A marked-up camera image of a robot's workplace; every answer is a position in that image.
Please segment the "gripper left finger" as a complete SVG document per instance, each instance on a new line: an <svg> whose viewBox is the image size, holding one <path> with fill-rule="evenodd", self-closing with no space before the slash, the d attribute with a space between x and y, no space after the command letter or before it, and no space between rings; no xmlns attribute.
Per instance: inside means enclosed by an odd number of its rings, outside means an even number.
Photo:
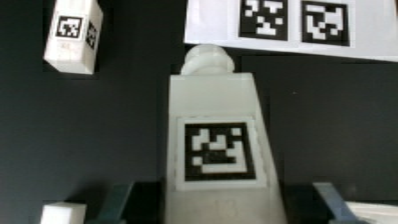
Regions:
<svg viewBox="0 0 398 224"><path fill-rule="evenodd" d="M117 184L108 191L97 216L87 224L163 224L159 182Z"/></svg>

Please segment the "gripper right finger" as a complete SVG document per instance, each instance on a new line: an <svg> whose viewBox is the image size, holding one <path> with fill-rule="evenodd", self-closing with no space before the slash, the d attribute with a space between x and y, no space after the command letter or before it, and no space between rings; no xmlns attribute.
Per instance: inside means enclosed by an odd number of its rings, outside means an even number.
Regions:
<svg viewBox="0 0 398 224"><path fill-rule="evenodd" d="M287 224L367 224L353 215L330 182L286 184L282 201Z"/></svg>

